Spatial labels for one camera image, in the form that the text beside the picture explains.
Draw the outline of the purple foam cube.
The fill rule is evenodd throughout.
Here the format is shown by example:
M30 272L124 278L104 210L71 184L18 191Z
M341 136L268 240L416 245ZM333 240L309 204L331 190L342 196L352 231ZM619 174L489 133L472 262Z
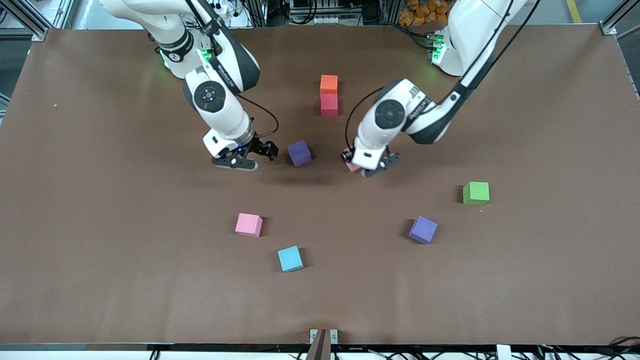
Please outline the purple foam cube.
M408 236L421 244L430 244L434 239L438 224L423 216L418 216L410 228Z
M295 167L301 167L313 161L313 155L306 141L300 140L287 146L288 155Z

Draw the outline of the red foam cube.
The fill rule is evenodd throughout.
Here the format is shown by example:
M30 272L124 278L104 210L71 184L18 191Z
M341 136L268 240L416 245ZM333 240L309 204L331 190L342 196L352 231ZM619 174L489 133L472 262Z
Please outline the red foam cube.
M339 96L337 93L320 94L320 116L327 118L339 116Z

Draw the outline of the green foam cube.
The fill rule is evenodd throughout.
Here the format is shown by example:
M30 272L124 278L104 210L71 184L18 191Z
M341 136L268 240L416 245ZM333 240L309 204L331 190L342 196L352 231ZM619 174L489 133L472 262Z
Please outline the green foam cube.
M490 184L483 181L470 181L462 187L464 205L482 206L490 202Z

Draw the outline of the light blue foam cube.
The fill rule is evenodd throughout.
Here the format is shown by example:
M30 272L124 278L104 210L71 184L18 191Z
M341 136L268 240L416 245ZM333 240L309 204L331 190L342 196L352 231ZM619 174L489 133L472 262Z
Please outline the light blue foam cube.
M297 246L280 249L278 259L282 272L293 272L304 268L300 249Z

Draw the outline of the white power strip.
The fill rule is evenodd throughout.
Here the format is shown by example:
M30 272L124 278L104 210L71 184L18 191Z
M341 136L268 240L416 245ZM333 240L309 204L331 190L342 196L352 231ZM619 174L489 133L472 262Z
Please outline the white power strip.
M240 0L205 0L227 28L251 28L252 18Z

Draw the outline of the dark equipment rack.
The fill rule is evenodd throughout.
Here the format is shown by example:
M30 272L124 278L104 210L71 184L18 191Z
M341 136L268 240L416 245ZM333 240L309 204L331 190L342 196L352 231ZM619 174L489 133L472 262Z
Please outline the dark equipment rack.
M397 22L405 0L234 0L250 27L377 26Z

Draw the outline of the orange objects pile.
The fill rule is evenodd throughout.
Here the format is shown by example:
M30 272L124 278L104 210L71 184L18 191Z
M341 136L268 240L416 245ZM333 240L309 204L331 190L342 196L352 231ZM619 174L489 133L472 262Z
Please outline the orange objects pile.
M397 23L401 27L416 27L428 23L448 22L452 0L403 0Z

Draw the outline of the grey metal mount bracket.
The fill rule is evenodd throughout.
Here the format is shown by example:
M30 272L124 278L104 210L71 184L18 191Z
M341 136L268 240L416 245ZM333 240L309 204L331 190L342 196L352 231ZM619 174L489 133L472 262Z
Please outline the grey metal mount bracket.
M318 333L320 332L320 329L317 328L312 328L311 330L309 330L309 340L308 343L311 344L316 336L318 335ZM339 344L339 331L336 329L323 329L324 334L326 336L326 338L330 339L330 344L332 345L337 345Z

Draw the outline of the aluminium frame profile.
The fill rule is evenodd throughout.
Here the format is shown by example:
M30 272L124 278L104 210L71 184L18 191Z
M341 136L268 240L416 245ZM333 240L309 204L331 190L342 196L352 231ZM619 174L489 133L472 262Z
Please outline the aluminium frame profile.
M602 35L615 38L640 101L640 0L621 0L608 16L599 21L599 29Z
M0 40L43 41L51 28L70 25L77 0L0 0Z

